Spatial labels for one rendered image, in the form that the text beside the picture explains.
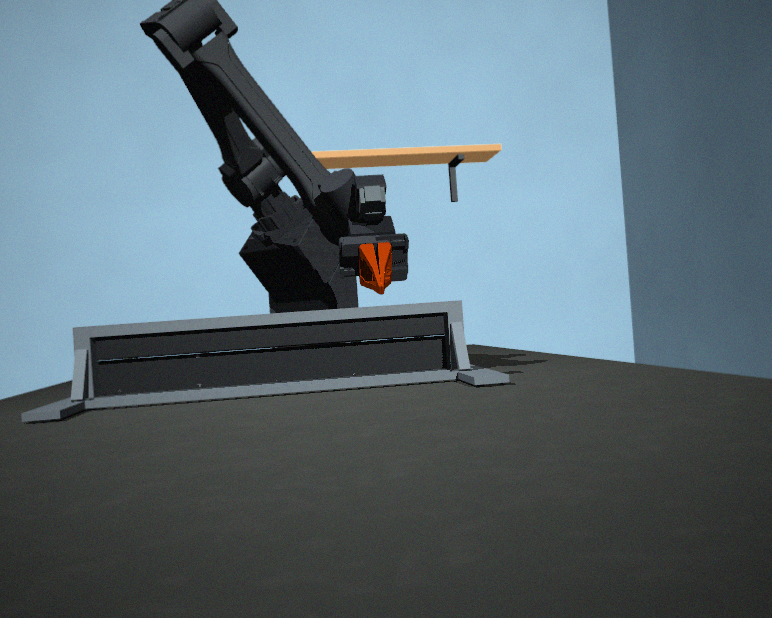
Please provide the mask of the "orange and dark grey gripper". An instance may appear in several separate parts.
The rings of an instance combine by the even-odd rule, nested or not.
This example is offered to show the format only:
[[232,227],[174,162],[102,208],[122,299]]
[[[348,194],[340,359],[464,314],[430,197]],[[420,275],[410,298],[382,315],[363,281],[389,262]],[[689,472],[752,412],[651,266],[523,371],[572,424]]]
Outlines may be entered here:
[[341,237],[340,277],[359,276],[361,286],[384,294],[391,282],[407,279],[408,249],[405,233]]

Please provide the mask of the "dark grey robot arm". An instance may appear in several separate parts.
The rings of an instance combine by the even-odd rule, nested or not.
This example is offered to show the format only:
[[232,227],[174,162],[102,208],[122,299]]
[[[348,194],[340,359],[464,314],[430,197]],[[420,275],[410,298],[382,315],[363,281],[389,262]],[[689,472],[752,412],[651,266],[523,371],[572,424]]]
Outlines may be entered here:
[[[179,73],[216,138],[222,181],[254,211],[251,230],[264,246],[310,215],[337,246],[341,237],[396,234],[384,216],[384,175],[330,173],[317,160],[239,60],[229,42],[238,27],[217,0],[172,0],[140,26]],[[282,191],[284,176],[302,200]]]

